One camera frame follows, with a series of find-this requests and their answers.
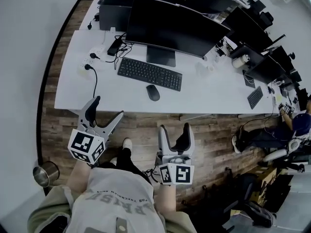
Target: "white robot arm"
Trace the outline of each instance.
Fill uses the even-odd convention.
[[[78,128],[73,129],[68,143],[72,156],[80,161],[95,164],[105,151],[110,134],[121,121],[124,112],[121,111],[112,118],[105,127],[96,125],[96,108],[101,97],[91,99],[80,111]]]
[[[155,164],[158,165],[163,184],[192,184],[194,166],[194,135],[188,123],[184,125],[183,134],[171,147],[167,131],[163,125],[158,131],[159,152]]]

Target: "keyboard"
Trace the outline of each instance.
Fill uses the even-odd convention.
[[[251,106],[252,109],[255,108],[255,106],[258,104],[258,102],[261,100],[262,97],[263,97],[263,93],[262,93],[261,87],[258,86],[256,90],[253,91],[251,95],[247,97],[249,105]]]
[[[118,75],[180,91],[183,75],[143,61],[122,58]]]

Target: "table leg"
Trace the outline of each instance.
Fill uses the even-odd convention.
[[[180,121],[186,121],[186,120],[191,120],[191,119],[195,119],[195,118],[199,118],[199,117],[204,117],[204,116],[208,116],[210,114],[185,114],[182,115],[179,120]]]
[[[245,118],[245,117],[252,117],[257,116],[258,114],[240,114],[238,115],[238,118]]]

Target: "leg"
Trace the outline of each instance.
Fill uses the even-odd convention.
[[[100,168],[112,168],[112,169],[117,169],[116,165],[111,163],[111,162],[104,162],[101,163],[98,167]]]
[[[131,160],[131,148],[132,142],[130,142],[129,138],[126,138],[123,142],[123,150],[121,150],[118,154],[117,158],[117,169],[121,169],[124,171],[132,172],[134,174],[140,175],[143,177],[148,183],[151,183],[149,178],[144,175],[132,162]]]
[[[239,150],[244,151],[247,147],[253,146],[257,148],[280,148],[286,142],[280,142],[265,129],[256,129],[250,132],[243,131],[239,139]]]

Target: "jacket sleeve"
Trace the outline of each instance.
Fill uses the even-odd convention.
[[[196,233],[196,230],[184,212],[169,212],[161,214],[165,219],[167,233]]]
[[[72,205],[79,196],[80,194],[71,191],[67,186],[53,187],[39,208],[30,214],[28,233],[45,232],[47,227],[52,227],[57,232],[56,228],[66,227],[71,217]]]

